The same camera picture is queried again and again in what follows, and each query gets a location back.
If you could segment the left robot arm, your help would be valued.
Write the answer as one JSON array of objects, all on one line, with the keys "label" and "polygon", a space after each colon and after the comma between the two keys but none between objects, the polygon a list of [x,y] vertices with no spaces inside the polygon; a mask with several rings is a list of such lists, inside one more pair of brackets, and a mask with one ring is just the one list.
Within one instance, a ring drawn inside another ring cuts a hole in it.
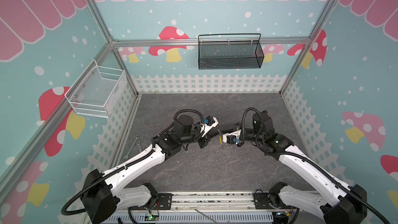
[{"label": "left robot arm", "polygon": [[120,165],[99,172],[91,171],[82,190],[68,200],[61,209],[64,216],[87,213],[91,223],[100,224],[114,212],[132,206],[152,210],[159,201],[159,193],[150,183],[144,183],[128,193],[126,186],[147,170],[187,150],[189,144],[204,148],[218,135],[216,117],[204,117],[199,111],[178,111],[172,123],[150,139],[150,145],[138,155]]}]

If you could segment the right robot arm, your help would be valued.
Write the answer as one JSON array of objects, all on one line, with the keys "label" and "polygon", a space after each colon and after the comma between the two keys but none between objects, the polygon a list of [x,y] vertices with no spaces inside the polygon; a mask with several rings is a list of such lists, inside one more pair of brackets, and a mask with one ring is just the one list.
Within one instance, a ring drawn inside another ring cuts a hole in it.
[{"label": "right robot arm", "polygon": [[267,111],[259,112],[253,107],[246,109],[237,128],[222,131],[221,140],[238,147],[251,142],[266,156],[288,166],[316,190],[311,194],[278,182],[268,191],[269,204],[273,208],[293,206],[327,224],[360,224],[369,212],[384,224],[388,223],[387,218],[368,203],[367,192],[361,186],[351,186],[333,176],[290,139],[275,132]]}]

